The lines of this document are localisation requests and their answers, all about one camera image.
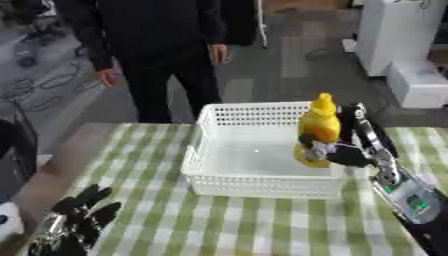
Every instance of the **table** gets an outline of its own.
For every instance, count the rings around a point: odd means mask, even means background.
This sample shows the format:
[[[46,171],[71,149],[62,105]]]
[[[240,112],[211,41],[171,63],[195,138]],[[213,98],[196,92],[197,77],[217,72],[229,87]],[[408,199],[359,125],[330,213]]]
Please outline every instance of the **table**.
[[[37,221],[78,175],[70,193],[111,185],[124,207],[91,255],[424,255],[371,189],[367,177],[374,170],[347,169],[342,197],[334,201],[196,196],[179,173],[192,131],[190,125],[84,127],[16,202],[33,202],[24,212]],[[405,166],[425,170],[417,175],[448,192],[448,130],[388,133]]]

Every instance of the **black robotic glove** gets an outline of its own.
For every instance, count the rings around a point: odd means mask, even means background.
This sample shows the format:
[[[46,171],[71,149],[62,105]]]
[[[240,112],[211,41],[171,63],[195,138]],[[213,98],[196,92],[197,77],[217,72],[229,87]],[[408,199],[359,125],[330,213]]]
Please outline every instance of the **black robotic glove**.
[[[57,203],[37,232],[28,249],[30,256],[82,256],[98,241],[101,231],[112,222],[121,203],[108,204],[90,212],[112,193],[92,185],[77,197],[67,197]]]

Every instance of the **white box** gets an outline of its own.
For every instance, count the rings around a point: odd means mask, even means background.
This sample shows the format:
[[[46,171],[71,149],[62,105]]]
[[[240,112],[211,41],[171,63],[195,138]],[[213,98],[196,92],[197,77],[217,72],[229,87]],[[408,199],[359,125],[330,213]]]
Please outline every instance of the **white box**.
[[[448,81],[429,61],[394,61],[387,83],[403,108],[442,108]]]
[[[294,158],[298,118],[309,102],[217,104],[198,120],[182,173],[199,195],[338,198],[344,167],[311,168]]]

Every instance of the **white mesh basket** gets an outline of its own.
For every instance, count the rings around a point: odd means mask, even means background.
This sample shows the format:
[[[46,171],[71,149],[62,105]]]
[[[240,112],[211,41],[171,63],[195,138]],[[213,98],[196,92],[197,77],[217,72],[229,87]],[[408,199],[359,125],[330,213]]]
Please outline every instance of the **white mesh basket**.
[[[182,173],[200,195],[331,199],[343,167],[315,169],[294,158],[299,116],[309,102],[208,105],[188,146]]]

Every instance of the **person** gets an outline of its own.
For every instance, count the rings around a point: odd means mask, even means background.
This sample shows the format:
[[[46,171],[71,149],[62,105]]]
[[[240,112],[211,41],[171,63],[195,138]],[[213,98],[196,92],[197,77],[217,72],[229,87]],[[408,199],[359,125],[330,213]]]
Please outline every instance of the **person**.
[[[214,63],[228,59],[219,0],[55,0],[107,87],[120,63],[143,123],[170,123],[167,81],[174,75],[192,112],[221,101]]]

